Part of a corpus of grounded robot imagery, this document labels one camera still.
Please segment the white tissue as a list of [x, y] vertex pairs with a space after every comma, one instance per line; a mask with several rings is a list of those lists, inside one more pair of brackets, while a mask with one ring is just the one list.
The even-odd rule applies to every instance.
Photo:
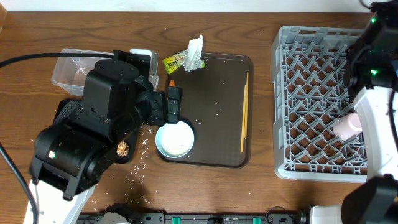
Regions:
[[188, 49], [185, 51], [185, 57], [182, 62], [184, 69], [189, 72], [203, 67], [201, 59], [203, 49], [203, 36], [189, 41]]

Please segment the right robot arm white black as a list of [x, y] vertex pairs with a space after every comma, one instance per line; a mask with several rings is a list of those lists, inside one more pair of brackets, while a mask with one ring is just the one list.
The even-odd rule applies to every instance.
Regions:
[[359, 116], [367, 180], [345, 197], [343, 223], [397, 223], [397, 1], [374, 2], [372, 18], [346, 53], [343, 75]]

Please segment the brown mushroom food scrap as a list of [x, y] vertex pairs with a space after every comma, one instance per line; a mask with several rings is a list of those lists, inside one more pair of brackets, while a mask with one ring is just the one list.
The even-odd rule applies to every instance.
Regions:
[[129, 154], [129, 144], [126, 141], [121, 141], [116, 152], [119, 157], [126, 157]]

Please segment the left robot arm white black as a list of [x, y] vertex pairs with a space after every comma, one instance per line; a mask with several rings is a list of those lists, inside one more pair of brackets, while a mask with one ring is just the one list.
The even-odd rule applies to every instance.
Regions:
[[61, 101], [35, 140], [26, 223], [75, 223], [105, 170], [132, 160], [142, 125], [180, 121], [181, 89], [157, 91], [158, 80], [152, 50], [96, 55], [82, 98]]

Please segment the pink cup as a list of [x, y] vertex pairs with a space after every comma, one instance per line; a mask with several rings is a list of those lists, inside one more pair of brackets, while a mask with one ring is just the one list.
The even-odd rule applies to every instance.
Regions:
[[335, 136], [346, 141], [362, 133], [362, 126], [357, 113], [348, 114], [338, 120], [332, 128]]

